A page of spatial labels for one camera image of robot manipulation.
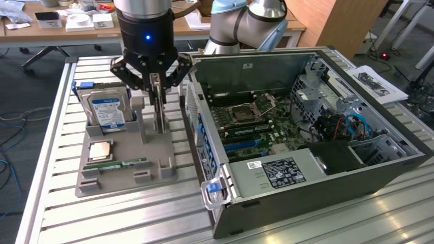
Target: power supply label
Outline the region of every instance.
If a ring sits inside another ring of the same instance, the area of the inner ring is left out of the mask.
[[[306,181],[294,158],[263,163],[263,169],[274,188],[290,186]]]
[[[119,98],[92,100],[92,105],[101,127],[112,129],[124,126],[123,113],[117,109],[120,106]]]

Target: wooden cabinet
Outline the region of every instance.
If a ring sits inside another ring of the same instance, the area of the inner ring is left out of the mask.
[[[352,58],[387,0],[286,0],[307,30],[298,46],[334,46]]]

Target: robotic arm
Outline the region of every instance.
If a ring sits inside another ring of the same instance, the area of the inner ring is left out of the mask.
[[[164,133],[165,90],[177,86],[191,69],[189,57],[173,46],[171,0],[115,0],[124,43],[123,56],[112,60],[111,72],[133,90],[149,94],[159,133]],[[234,53],[239,42],[270,51],[283,36],[287,20],[284,0],[215,0],[211,34],[204,54]],[[165,71],[177,60],[171,75]],[[141,74],[133,74],[131,65]]]

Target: motherboard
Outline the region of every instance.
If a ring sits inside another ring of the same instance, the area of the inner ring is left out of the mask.
[[[290,99],[272,92],[208,101],[230,162],[248,160],[304,145],[290,116]]]

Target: aluminum work table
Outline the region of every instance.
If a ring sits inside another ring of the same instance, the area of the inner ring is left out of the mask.
[[[354,65],[322,48],[347,70]],[[427,243],[434,241],[434,161],[398,177],[375,194],[224,239],[212,239],[181,120],[179,93],[167,96],[179,179],[96,196],[73,194],[85,115],[71,83],[119,81],[113,57],[65,64],[16,243]],[[434,148],[434,132],[399,104],[387,110]],[[152,116],[153,108],[144,109]]]

